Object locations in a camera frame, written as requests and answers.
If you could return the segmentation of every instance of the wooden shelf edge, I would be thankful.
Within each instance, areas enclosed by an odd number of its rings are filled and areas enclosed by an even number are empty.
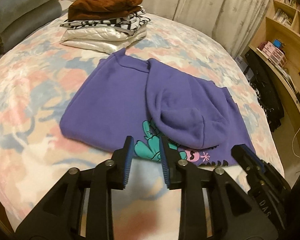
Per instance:
[[[273,1],[274,1],[274,2],[277,2],[277,3],[280,3],[280,4],[284,5],[284,6],[287,6],[287,7],[289,7],[290,9],[294,9],[294,10],[300,12],[300,10],[298,10],[297,8],[294,8],[294,7],[292,7],[291,5],[288,5],[288,4],[284,3],[284,2],[280,2],[280,1],[278,1],[278,0],[273,0]]]
[[[266,62],[266,64],[269,66],[269,69],[272,70],[272,72],[277,76],[277,78],[280,80],[280,82],[283,84],[284,88],[286,89],[286,91],[288,92],[288,94],[290,95],[290,97],[292,98],[298,113],[300,115],[300,104],[298,103],[298,99],[295,95],[295,93],[293,92],[292,88],[289,86],[289,84],[286,82],[286,80],[283,78],[283,76],[280,74],[280,72],[268,61],[268,59],[260,52],[258,51],[254,46],[252,46],[251,44],[249,45],[249,48],[252,49],[258,56],[260,56],[262,58],[262,60],[264,62]],[[300,124],[296,125],[296,127],[294,126],[294,130],[297,131],[300,127]]]
[[[300,34],[299,33],[296,33],[294,30],[292,30],[292,28],[289,28],[285,25],[283,25],[282,23],[274,20],[274,19],[271,19],[270,17],[266,16],[266,21],[270,21],[270,22],[273,22],[274,24],[279,24],[281,25],[282,27],[286,28],[288,30],[288,32],[291,32],[293,35],[295,35],[296,38],[300,39]]]

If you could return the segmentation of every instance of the cartoon print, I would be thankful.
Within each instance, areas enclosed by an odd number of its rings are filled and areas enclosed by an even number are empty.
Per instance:
[[[218,167],[218,166],[228,166],[229,163],[226,160],[223,160],[223,163],[221,164],[221,161],[217,161],[217,163],[215,162],[207,162],[207,163],[201,163],[199,165],[199,167],[205,167],[205,166],[212,166],[212,167]]]
[[[200,156],[200,158],[203,158],[203,162],[208,161],[210,158],[210,155],[208,155],[208,153],[203,152],[203,155]]]
[[[190,162],[196,162],[200,158],[200,153],[193,149],[187,149],[186,154],[187,154],[187,160]]]
[[[161,159],[159,137],[163,136],[164,134],[156,127],[152,119],[150,120],[150,122],[144,121],[142,123],[142,127],[148,145],[146,145],[143,141],[137,141],[134,146],[134,151],[136,155],[141,158],[159,161]],[[178,150],[179,146],[179,144],[175,143],[172,140],[169,140],[170,149]],[[179,153],[182,159],[187,159],[187,154],[185,151],[181,151]]]

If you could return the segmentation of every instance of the white cable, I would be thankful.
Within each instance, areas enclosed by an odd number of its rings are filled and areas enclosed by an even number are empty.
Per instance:
[[[298,158],[300,158],[300,156],[298,156],[298,155],[296,155],[295,153],[294,153],[294,150],[293,150],[293,141],[294,141],[294,139],[295,139],[295,137],[296,137],[296,135],[297,135],[297,133],[300,131],[300,128],[299,128],[299,130],[296,132],[296,134],[294,135],[294,137],[293,137],[293,139],[292,139],[292,151],[293,151],[293,154],[295,155],[295,157],[298,157]]]

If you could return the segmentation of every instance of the folded clothes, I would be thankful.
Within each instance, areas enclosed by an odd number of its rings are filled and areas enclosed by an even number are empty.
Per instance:
[[[171,148],[196,165],[236,164],[231,149],[237,144],[254,151],[226,87],[153,58],[127,56],[125,49],[100,60],[66,108],[60,128],[67,138],[107,151],[120,148],[131,135],[135,154],[156,161],[163,134]]]
[[[80,49],[91,49],[111,54],[146,36],[143,25],[133,36],[119,32],[112,27],[100,27],[80,30],[67,30],[61,38],[61,44]]]
[[[114,29],[133,35],[142,25],[150,22],[150,18],[135,16],[129,19],[117,18],[111,20],[72,21],[66,20],[60,26],[78,30],[81,28],[113,27]]]
[[[126,17],[139,11],[142,0],[76,0],[69,7],[69,20],[101,20]]]
[[[98,24],[100,22],[106,22],[109,21],[108,23],[112,23],[112,24],[117,24],[118,22],[121,21],[129,21],[130,23],[133,22],[132,18],[135,18],[136,16],[140,16],[140,15],[145,15],[146,14],[146,10],[140,6],[141,9],[130,13],[127,17],[120,17],[120,18],[110,18],[110,19],[105,19],[105,20],[65,20],[64,23],[60,24],[60,26],[63,27],[69,27],[69,26],[79,26],[79,25],[85,25],[85,22],[89,21],[90,23],[93,24]]]

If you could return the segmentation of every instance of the teal cartoon character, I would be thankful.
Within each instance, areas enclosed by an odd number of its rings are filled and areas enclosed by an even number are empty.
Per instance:
[[[146,145],[143,141],[137,141],[134,146],[134,151],[137,156],[140,158],[159,161],[160,158],[160,150],[159,150],[159,138],[164,135],[154,124],[154,121],[151,119],[149,121],[144,121],[142,123],[143,132],[145,133],[145,139],[147,140]],[[178,150],[180,144],[175,143],[172,140],[169,140],[170,149]],[[185,151],[179,152],[182,159],[187,159],[187,155]]]

